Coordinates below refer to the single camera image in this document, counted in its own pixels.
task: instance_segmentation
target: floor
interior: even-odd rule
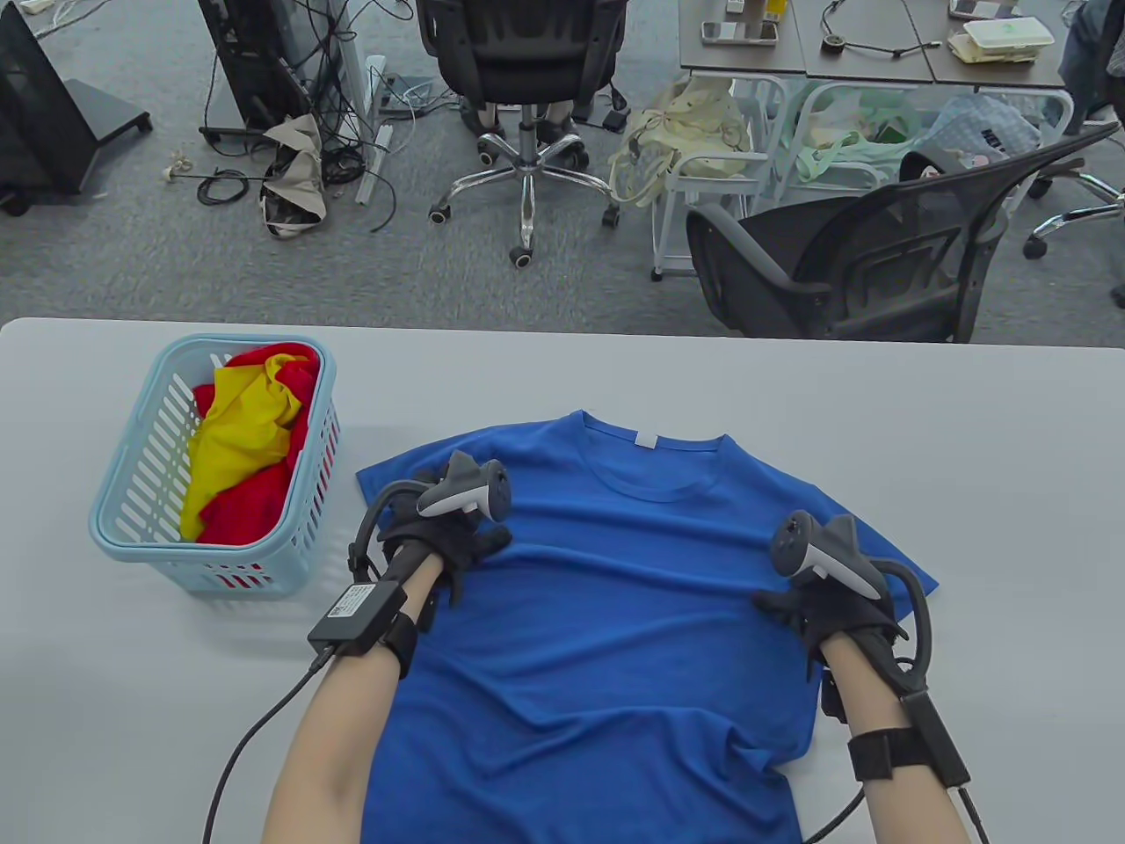
[[[616,83],[634,104],[651,99],[676,72],[675,2],[632,3]],[[368,52],[388,56],[392,71],[435,72],[415,23],[371,6],[357,28]],[[368,233],[389,209],[380,187],[372,207],[357,206],[349,190],[330,200],[325,225],[278,242],[251,198],[207,208],[196,201],[194,185],[161,179],[177,151],[194,160],[196,172],[231,165],[197,132],[213,51],[196,3],[115,0],[44,44],[64,78],[142,105],[156,128],[116,144],[81,200],[0,217],[0,324],[50,315],[722,333],[694,280],[649,282],[647,216],[627,210],[620,230],[608,232],[598,224],[601,200],[585,191],[542,187],[536,260],[523,271],[506,259],[516,240],[514,185],[466,195],[449,225],[432,227],[433,199],[451,179],[477,169],[474,144],[452,111],[420,122],[410,145],[385,165],[398,209],[384,231]],[[395,143],[407,133],[399,129]],[[604,174],[618,138],[584,134],[592,169]],[[1125,183],[1120,149],[1102,144],[1088,158],[1102,178]],[[260,173],[266,161],[235,165]],[[1125,345],[1125,312],[1107,295],[1125,277],[1120,224],[1066,232],[1040,262],[1019,252],[1037,219],[1083,201],[1080,190],[1061,185],[1025,203],[992,263],[976,340]]]

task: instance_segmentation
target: light blue plastic basket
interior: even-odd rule
[[[312,347],[321,372],[281,520],[253,545],[182,541],[180,511],[191,481],[188,441],[200,422],[192,387],[213,383],[215,370],[234,356],[282,342]],[[335,378],[332,354],[304,336],[197,334],[172,343],[148,372],[90,511],[93,541],[112,559],[147,563],[195,594],[268,599],[299,590],[308,580],[340,441]]]

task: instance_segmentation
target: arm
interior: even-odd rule
[[[837,634],[820,646],[839,688],[853,736],[908,727],[902,704],[850,638]],[[879,844],[969,844],[961,816],[934,772],[899,767],[890,780],[864,783]]]
[[[404,584],[417,621],[441,559],[431,555]],[[375,748],[398,689],[398,659],[376,646],[336,658],[302,718],[266,816],[262,844],[358,844]]]

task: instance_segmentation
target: adapter label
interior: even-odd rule
[[[348,587],[348,590],[340,595],[340,600],[336,601],[336,605],[328,611],[328,618],[346,618],[348,616],[354,616],[356,610],[360,608],[367,596],[371,594],[371,591],[378,586],[378,583],[357,583]]]

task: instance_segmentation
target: black glove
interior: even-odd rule
[[[418,479],[436,481],[432,476]],[[441,557],[444,569],[438,585],[449,587],[449,603],[454,605],[461,600],[465,572],[506,548],[512,542],[512,532],[502,524],[482,532],[479,528],[487,520],[476,511],[458,510],[425,519],[418,515],[417,500],[418,493],[395,495],[388,506],[390,520],[376,538],[382,542],[382,556],[390,566],[388,572],[393,571],[395,553],[404,542],[421,542]]]
[[[754,592],[750,600],[762,612],[801,637],[809,652],[810,667],[812,659],[825,661],[820,643],[838,632],[878,631],[888,646],[899,636],[909,638],[894,620],[890,593],[872,601],[831,577],[794,584],[789,592]]]

